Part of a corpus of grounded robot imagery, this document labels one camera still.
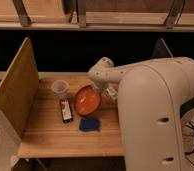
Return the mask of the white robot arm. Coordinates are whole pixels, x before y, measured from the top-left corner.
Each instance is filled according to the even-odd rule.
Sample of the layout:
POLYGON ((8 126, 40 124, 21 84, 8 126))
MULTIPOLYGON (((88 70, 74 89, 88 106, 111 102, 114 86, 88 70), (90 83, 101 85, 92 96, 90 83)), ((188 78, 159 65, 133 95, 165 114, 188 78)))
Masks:
POLYGON ((180 107, 194 97, 194 60, 158 58, 115 67, 103 57, 89 71, 102 91, 117 83, 126 171, 187 171, 180 107))

